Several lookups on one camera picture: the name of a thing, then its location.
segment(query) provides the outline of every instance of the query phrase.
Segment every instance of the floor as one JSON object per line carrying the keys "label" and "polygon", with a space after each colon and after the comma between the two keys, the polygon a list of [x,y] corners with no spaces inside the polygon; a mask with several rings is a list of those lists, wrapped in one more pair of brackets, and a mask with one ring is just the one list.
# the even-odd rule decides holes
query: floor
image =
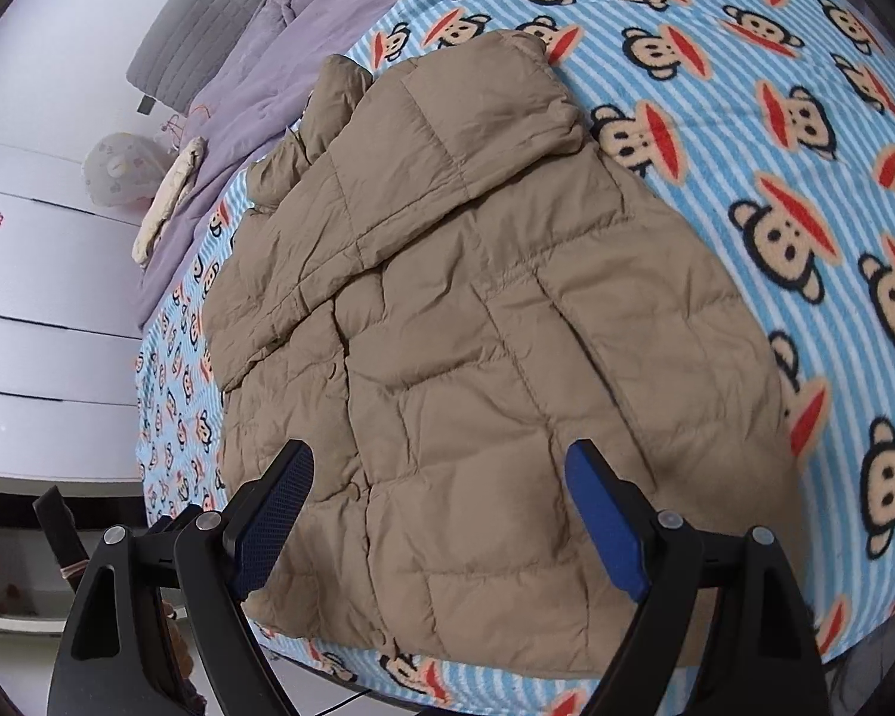
{"label": "floor", "polygon": [[[188,627],[183,631],[196,660],[192,682],[199,694],[209,701],[206,716],[222,716],[222,709],[212,697],[212,687],[195,653],[196,646]],[[0,684],[24,716],[45,716],[47,713],[50,677],[58,644],[57,638],[0,634]],[[348,689],[307,673],[291,662],[276,660],[271,665],[301,716],[316,716],[351,697]],[[339,716],[408,716],[411,712],[363,697],[336,713]]]}

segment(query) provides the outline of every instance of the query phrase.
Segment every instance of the bed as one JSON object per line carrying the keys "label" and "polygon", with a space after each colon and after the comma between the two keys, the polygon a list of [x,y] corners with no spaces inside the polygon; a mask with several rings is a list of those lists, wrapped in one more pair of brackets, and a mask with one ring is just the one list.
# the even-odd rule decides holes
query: bed
{"label": "bed", "polygon": [[[344,50],[378,75],[501,28],[545,40],[604,150],[689,221],[769,336],[807,501],[804,595],[823,657],[839,656],[895,613],[895,49],[844,0],[398,0]],[[646,160],[611,140],[610,124],[637,120],[652,124]],[[220,201],[191,219],[206,231],[145,334],[137,457],[152,519],[227,499],[200,308],[251,206],[239,166],[265,147],[230,159]],[[783,235],[792,224],[807,244]],[[341,681],[470,713],[578,713],[597,684],[418,657],[394,678],[375,651],[255,631]],[[662,713],[694,674],[678,670]]]}

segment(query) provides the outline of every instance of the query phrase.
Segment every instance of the beige cushion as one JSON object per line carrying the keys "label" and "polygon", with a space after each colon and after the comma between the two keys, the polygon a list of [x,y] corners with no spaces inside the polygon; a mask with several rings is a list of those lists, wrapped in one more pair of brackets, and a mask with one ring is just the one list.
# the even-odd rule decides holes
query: beige cushion
{"label": "beige cushion", "polygon": [[196,174],[205,150],[206,141],[202,137],[196,137],[180,150],[177,159],[166,172],[162,185],[155,193],[153,204],[139,226],[136,241],[132,244],[132,260],[140,266],[149,262],[164,224],[196,184]]}

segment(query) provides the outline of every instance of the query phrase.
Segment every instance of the puffer jacket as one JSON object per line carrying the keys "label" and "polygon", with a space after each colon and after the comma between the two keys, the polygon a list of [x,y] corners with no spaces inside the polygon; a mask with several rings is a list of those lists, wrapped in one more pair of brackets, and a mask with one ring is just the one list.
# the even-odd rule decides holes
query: puffer jacket
{"label": "puffer jacket", "polygon": [[[231,490],[289,438],[315,483],[250,616],[293,637],[598,677],[635,606],[565,491],[594,443],[656,508],[804,522],[766,336],[673,209],[585,131],[537,38],[374,84],[322,69],[203,309]],[[701,600],[685,662],[712,611]]]}

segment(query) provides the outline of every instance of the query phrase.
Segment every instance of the gray quilted pillow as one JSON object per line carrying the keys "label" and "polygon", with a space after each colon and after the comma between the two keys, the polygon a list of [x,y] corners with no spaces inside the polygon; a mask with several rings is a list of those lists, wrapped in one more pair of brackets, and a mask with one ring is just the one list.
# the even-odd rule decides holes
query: gray quilted pillow
{"label": "gray quilted pillow", "polygon": [[264,0],[167,0],[129,63],[126,79],[188,112]]}

